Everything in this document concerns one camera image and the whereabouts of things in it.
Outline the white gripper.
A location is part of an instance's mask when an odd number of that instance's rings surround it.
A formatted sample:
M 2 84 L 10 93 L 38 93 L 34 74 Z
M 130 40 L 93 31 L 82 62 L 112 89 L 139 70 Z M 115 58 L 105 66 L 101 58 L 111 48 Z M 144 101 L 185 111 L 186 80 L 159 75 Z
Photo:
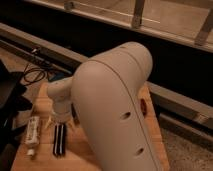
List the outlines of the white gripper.
M 45 124 L 45 130 L 47 130 L 52 124 L 56 122 L 58 123 L 65 123 L 68 122 L 68 125 L 70 127 L 75 127 L 75 123 L 73 120 L 70 120 L 72 118 L 71 114 L 71 107 L 68 106 L 67 108 L 54 108 L 52 110 L 52 116 L 49 116 L 46 124 Z

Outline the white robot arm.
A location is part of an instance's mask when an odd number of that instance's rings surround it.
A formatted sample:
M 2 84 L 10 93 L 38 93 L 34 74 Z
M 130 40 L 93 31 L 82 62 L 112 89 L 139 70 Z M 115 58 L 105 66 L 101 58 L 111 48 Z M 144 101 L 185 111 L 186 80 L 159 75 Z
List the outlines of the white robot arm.
M 163 171 L 138 98 L 152 66 L 145 46 L 127 42 L 48 85 L 52 116 L 59 122 L 78 117 L 103 171 Z

